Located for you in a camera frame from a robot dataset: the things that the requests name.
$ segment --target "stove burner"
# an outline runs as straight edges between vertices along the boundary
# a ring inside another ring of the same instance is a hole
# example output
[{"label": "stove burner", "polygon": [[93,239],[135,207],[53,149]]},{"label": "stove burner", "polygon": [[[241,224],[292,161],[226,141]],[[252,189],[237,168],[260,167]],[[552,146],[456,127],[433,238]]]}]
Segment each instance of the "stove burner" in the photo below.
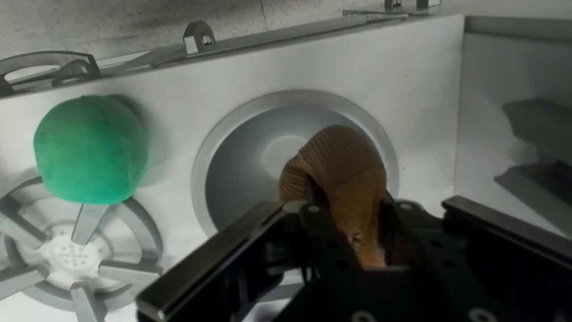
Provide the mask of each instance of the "stove burner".
[{"label": "stove burner", "polygon": [[[91,226],[85,216],[78,224],[81,209],[52,196],[40,178],[0,198],[0,263],[9,264],[0,267],[8,269],[0,272],[0,300],[22,291],[79,320],[104,317],[160,275],[161,238],[137,201],[110,206]],[[75,230],[85,245],[72,241]]]}]

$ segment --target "green ball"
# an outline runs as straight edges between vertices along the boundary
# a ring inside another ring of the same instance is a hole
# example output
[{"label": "green ball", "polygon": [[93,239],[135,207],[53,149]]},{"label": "green ball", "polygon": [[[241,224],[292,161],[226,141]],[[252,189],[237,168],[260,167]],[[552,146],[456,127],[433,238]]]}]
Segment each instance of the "green ball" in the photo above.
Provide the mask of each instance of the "green ball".
[{"label": "green ball", "polygon": [[131,197],[148,160],[143,126],[129,108],[106,96],[56,105],[35,132],[34,152],[52,194],[92,204]]}]

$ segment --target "gray bowl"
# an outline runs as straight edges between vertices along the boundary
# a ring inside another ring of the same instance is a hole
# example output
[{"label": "gray bowl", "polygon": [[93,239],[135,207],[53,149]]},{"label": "gray bowl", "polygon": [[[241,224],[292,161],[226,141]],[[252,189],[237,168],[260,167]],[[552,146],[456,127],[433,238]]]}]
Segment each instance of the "gray bowl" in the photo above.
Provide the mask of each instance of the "gray bowl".
[{"label": "gray bowl", "polygon": [[399,190],[399,168],[386,133],[356,104],[321,91],[293,90],[254,99],[220,121],[203,142],[191,178],[199,224],[208,236],[259,201],[278,200],[286,162],[316,132],[334,124],[364,133],[387,170],[387,190]]}]

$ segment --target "toy kitchen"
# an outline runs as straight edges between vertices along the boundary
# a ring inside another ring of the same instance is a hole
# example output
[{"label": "toy kitchen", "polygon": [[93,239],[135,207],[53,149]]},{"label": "toy kitchen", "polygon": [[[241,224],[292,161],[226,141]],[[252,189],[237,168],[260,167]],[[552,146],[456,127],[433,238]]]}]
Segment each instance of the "toy kitchen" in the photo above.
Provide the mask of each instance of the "toy kitchen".
[{"label": "toy kitchen", "polygon": [[[135,296],[275,201],[286,161],[332,124],[367,135],[395,198],[440,217],[462,195],[570,238],[571,61],[572,2],[528,0],[388,0],[228,40],[196,21],[180,44],[144,53],[0,60],[0,322],[136,321]],[[45,65],[57,67],[7,77]],[[147,135],[123,202],[64,200],[38,171],[38,126],[81,96],[128,107]],[[287,274],[247,320],[300,284]]]}]

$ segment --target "brown ribbed cloth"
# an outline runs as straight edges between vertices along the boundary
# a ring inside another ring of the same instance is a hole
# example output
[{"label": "brown ribbed cloth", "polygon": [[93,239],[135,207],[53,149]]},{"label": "brown ribbed cloth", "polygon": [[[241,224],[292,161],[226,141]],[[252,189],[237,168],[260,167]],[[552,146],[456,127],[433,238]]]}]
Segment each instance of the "brown ribbed cloth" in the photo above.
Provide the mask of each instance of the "brown ribbed cloth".
[{"label": "brown ribbed cloth", "polygon": [[333,220],[362,266],[384,267],[378,218],[386,192],[386,172],[368,140],[343,125],[318,132],[284,166],[281,203],[306,200],[307,175],[324,190]]}]

